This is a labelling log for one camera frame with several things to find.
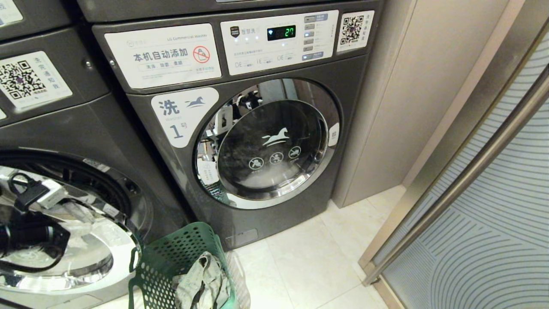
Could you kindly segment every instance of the control panel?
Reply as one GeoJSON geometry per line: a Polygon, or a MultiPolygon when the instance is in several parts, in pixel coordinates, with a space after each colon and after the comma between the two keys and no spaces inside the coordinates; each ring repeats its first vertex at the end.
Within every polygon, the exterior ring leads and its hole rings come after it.
{"type": "Polygon", "coordinates": [[[331,57],[338,15],[330,10],[222,22],[229,74],[331,57]]]}

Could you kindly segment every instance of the digital display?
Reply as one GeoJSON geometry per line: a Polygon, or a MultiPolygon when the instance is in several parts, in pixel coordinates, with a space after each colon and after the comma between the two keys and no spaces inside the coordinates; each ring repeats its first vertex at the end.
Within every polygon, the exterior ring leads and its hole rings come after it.
{"type": "Polygon", "coordinates": [[[267,29],[267,41],[295,37],[295,25],[267,29]]]}

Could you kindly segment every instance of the white label sticker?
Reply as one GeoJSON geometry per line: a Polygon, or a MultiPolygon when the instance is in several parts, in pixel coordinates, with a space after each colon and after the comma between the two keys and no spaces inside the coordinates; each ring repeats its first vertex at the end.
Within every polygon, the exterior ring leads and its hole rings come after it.
{"type": "Polygon", "coordinates": [[[134,89],[221,77],[210,24],[107,33],[105,39],[134,89]]]}
{"type": "Polygon", "coordinates": [[[211,185],[219,181],[216,166],[215,162],[197,160],[198,174],[205,185],[211,185]]]}
{"type": "Polygon", "coordinates": [[[113,218],[118,216],[118,214],[120,213],[118,209],[114,208],[110,204],[105,204],[105,207],[103,207],[103,211],[113,218]]]}
{"type": "Polygon", "coordinates": [[[0,90],[17,109],[72,95],[42,51],[0,60],[0,90]]]}
{"type": "Polygon", "coordinates": [[[338,143],[339,139],[339,123],[334,124],[328,132],[330,137],[328,138],[328,147],[332,147],[338,143]]]}
{"type": "Polygon", "coordinates": [[[19,20],[23,20],[23,15],[13,0],[0,0],[0,27],[19,20]]]}
{"type": "Polygon", "coordinates": [[[183,148],[217,100],[217,90],[208,87],[158,95],[150,104],[170,144],[183,148]]]}
{"type": "Polygon", "coordinates": [[[343,14],[339,25],[337,51],[366,47],[373,19],[374,11],[343,14]]]}
{"type": "Polygon", "coordinates": [[[86,158],[83,161],[84,161],[84,163],[97,168],[98,170],[100,170],[103,173],[106,173],[110,169],[110,167],[106,166],[105,164],[99,163],[99,162],[97,162],[95,160],[92,160],[92,159],[86,158]]]}
{"type": "Polygon", "coordinates": [[[338,16],[338,10],[330,10],[222,22],[229,74],[331,57],[338,16]]]}

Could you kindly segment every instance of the dark gray washing machine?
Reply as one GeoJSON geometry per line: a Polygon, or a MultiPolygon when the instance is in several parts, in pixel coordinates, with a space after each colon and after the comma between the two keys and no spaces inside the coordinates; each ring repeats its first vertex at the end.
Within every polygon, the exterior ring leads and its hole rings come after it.
{"type": "Polygon", "coordinates": [[[250,8],[278,8],[318,0],[77,0],[86,19],[99,23],[250,8]]]}
{"type": "Polygon", "coordinates": [[[382,1],[93,27],[198,219],[227,249],[326,209],[382,1]]]}
{"type": "MultiPolygon", "coordinates": [[[[109,90],[77,27],[0,43],[0,90],[0,178],[9,167],[65,184],[90,205],[102,205],[93,213],[107,224],[100,231],[90,225],[93,233],[82,232],[85,243],[69,243],[72,251],[58,264],[65,268],[29,273],[2,263],[0,298],[10,303],[4,305],[90,308],[127,294],[137,237],[158,239],[187,217],[130,122],[126,97],[120,101],[109,90]]],[[[0,195],[2,220],[11,209],[8,191],[0,195]]],[[[38,258],[36,251],[0,252],[1,262],[31,266],[42,263],[38,258]]]]}
{"type": "Polygon", "coordinates": [[[63,0],[2,0],[0,41],[69,25],[76,6],[63,0]]]}

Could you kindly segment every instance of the detergent dispenser label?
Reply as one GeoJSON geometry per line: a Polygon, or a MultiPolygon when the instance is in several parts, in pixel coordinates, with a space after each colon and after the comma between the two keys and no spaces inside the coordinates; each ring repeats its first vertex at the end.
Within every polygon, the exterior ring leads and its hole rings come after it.
{"type": "Polygon", "coordinates": [[[23,20],[13,0],[0,0],[0,27],[23,20]]]}
{"type": "Polygon", "coordinates": [[[207,87],[157,95],[150,104],[170,144],[183,148],[217,100],[217,90],[207,87]]]}
{"type": "Polygon", "coordinates": [[[17,109],[72,95],[42,51],[0,60],[0,90],[17,109]]]}
{"type": "Polygon", "coordinates": [[[134,89],[221,77],[210,24],[107,33],[105,39],[134,89]]]}

